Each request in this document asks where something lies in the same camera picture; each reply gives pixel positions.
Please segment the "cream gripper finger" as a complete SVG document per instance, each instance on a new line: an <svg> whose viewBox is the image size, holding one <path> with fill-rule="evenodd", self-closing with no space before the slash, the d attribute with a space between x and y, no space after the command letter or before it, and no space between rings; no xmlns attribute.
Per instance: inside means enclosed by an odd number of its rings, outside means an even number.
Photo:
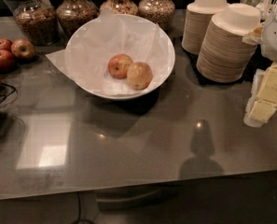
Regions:
<svg viewBox="0 0 277 224"><path fill-rule="evenodd" d="M277 63L273 63L266 70L256 70L243 122L251 127L262 127L276 111Z"/></svg>

